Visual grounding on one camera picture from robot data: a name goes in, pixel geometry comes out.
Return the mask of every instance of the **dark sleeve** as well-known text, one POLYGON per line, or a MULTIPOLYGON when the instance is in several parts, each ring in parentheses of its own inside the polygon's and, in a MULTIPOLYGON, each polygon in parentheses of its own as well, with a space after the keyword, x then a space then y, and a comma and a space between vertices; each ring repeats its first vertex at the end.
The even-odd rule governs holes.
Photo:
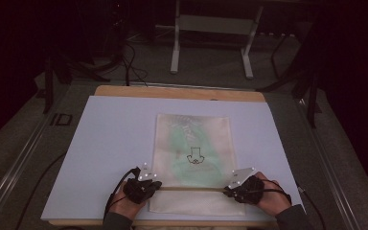
POLYGON ((313 230, 300 204, 281 212, 276 219, 280 230, 313 230))
POLYGON ((130 230, 133 221, 116 213, 107 213, 103 221, 103 230, 130 230))

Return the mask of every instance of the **dark background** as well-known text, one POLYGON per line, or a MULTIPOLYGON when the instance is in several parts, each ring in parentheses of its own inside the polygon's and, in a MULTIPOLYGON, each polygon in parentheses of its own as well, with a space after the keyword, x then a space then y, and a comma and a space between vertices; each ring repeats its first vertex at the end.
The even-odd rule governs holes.
MULTIPOLYGON (((104 0, 0 1, 0 128, 36 93, 34 78, 44 70, 49 45, 86 62, 109 55, 102 49, 112 24, 109 4, 104 0)), ((152 38, 154 24, 173 24, 173 9, 174 1, 134 0, 125 16, 131 26, 152 38)), ((189 2, 183 9, 196 12, 201 7, 189 2)), ((232 9, 236 6, 215 4, 209 13, 231 14, 232 9)), ((328 50, 322 58, 320 87, 368 174, 368 1, 342 4, 322 19, 317 22, 316 39, 330 43, 307 49, 300 58, 316 61, 318 48, 328 50)), ((277 34, 284 29, 284 21, 279 8, 267 7, 259 30, 277 34)))

